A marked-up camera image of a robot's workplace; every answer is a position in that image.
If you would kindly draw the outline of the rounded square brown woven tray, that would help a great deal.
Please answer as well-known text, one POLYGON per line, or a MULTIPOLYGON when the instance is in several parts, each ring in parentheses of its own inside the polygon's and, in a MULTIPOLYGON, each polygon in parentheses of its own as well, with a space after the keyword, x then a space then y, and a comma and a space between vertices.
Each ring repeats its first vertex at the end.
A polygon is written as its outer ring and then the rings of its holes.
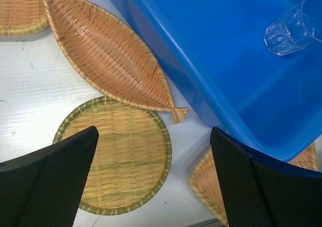
POLYGON ((25 36, 45 29, 49 23, 43 0, 0 0, 1 36, 25 36))

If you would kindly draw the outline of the blue plastic bin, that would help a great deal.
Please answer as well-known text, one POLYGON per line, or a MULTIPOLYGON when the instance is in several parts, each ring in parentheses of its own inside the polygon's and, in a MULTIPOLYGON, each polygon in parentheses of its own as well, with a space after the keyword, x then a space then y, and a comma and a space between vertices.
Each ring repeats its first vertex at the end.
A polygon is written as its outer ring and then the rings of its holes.
POLYGON ((264 42, 302 0, 110 1, 207 126, 285 162, 321 135, 321 45, 264 42))

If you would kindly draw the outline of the round bamboo tray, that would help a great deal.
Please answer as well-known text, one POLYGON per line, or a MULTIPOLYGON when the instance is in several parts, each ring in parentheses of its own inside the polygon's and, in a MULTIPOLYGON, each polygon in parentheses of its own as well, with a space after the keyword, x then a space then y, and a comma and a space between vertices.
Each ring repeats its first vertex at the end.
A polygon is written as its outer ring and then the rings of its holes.
POLYGON ((158 114, 94 98, 66 116, 53 142, 89 126, 97 128, 99 139, 80 209, 120 215, 150 201, 165 183, 172 161, 171 138, 158 114))

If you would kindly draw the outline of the triangular brown woven basket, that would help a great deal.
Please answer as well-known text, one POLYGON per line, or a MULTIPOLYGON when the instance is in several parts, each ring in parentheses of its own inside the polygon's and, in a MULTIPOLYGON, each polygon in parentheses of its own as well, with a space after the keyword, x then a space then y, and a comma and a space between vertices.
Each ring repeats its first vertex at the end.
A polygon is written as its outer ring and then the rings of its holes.
MULTIPOLYGON (((315 144, 310 144, 298 156, 292 159, 289 164, 317 171, 318 164, 315 144)), ((189 185, 199 200, 215 215, 219 222, 224 226, 229 226, 211 147, 208 147, 205 154, 192 170, 189 177, 189 185)))

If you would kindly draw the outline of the fish-shaped brown woven basket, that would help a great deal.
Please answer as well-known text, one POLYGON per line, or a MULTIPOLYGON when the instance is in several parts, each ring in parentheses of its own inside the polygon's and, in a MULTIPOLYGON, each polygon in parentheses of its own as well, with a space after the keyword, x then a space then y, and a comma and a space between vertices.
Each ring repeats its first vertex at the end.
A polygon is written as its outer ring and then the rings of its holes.
POLYGON ((169 112, 178 107, 165 74, 146 43, 122 20, 89 0, 43 0, 53 35, 68 62, 91 86, 120 103, 169 112))

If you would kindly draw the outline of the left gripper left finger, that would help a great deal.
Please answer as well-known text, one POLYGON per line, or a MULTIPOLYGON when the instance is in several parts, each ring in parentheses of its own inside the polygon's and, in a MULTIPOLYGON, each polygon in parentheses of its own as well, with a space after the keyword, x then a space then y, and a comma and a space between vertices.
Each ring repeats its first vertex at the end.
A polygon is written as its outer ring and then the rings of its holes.
POLYGON ((90 126, 1 163, 1 226, 72 226, 99 133, 90 126))

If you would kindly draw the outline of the clear drinking glass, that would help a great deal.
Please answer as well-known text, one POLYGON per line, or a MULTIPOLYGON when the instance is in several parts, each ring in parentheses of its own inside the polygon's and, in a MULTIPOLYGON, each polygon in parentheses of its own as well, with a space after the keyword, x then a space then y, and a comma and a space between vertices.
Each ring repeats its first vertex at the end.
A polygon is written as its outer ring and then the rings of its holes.
POLYGON ((265 32, 268 50, 284 56, 321 45, 321 0, 302 0, 265 32))

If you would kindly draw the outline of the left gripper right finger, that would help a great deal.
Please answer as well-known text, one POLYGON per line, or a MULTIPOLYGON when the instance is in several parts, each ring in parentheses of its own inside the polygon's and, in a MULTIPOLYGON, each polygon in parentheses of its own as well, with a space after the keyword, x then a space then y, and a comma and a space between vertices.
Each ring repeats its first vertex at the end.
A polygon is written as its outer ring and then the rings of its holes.
POLYGON ((217 127, 210 144, 229 226, 321 226, 321 172, 275 159, 217 127))

